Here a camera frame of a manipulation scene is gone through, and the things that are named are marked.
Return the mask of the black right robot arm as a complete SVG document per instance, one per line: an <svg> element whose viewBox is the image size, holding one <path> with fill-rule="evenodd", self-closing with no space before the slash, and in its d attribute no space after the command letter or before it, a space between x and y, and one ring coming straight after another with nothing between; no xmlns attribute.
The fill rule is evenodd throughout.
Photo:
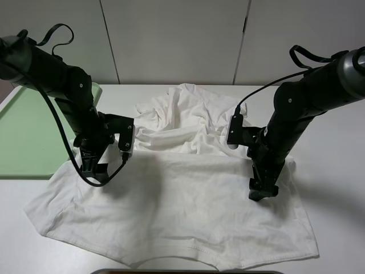
<svg viewBox="0 0 365 274"><path fill-rule="evenodd" d="M301 80L283 82L274 94L274 112L267 126L251 133L249 199L256 202L278 195L276 181L285 159L316 116L364 99L364 47L322 58L295 45L289 54L298 67L304 64L297 54L323 66L307 66Z"/></svg>

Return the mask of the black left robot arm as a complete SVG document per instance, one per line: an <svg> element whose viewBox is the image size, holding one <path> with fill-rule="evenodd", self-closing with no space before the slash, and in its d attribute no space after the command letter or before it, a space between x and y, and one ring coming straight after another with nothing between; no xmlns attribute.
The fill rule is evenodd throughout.
<svg viewBox="0 0 365 274"><path fill-rule="evenodd" d="M115 138L108 133L104 114L94 105L91 77L82 68L65 64L62 57L41 50L61 26L50 28L39 43L27 36L27 30L1 38L1 79L43 90L53 98L76 135L82 174L104 180L107 165L99 160Z"/></svg>

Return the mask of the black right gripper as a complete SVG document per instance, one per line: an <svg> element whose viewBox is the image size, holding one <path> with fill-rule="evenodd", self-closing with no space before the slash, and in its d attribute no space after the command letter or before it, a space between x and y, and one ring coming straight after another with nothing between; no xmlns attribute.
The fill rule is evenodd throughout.
<svg viewBox="0 0 365 274"><path fill-rule="evenodd" d="M255 202L278 195L276 181L283 169L285 158L272 150L260 136L249 147L248 157L253 161L253 176L249 181L249 199Z"/></svg>

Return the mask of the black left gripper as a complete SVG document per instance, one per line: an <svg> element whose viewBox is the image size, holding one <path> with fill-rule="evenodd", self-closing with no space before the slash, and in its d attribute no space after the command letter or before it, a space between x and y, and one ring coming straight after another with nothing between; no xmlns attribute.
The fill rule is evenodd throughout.
<svg viewBox="0 0 365 274"><path fill-rule="evenodd" d="M78 134L74 140L74 147L79 148L82 165L81 172L84 176L95 176L95 174L107 174L108 164L99 164L105 150L114 143L112 135L96 134L86 136Z"/></svg>

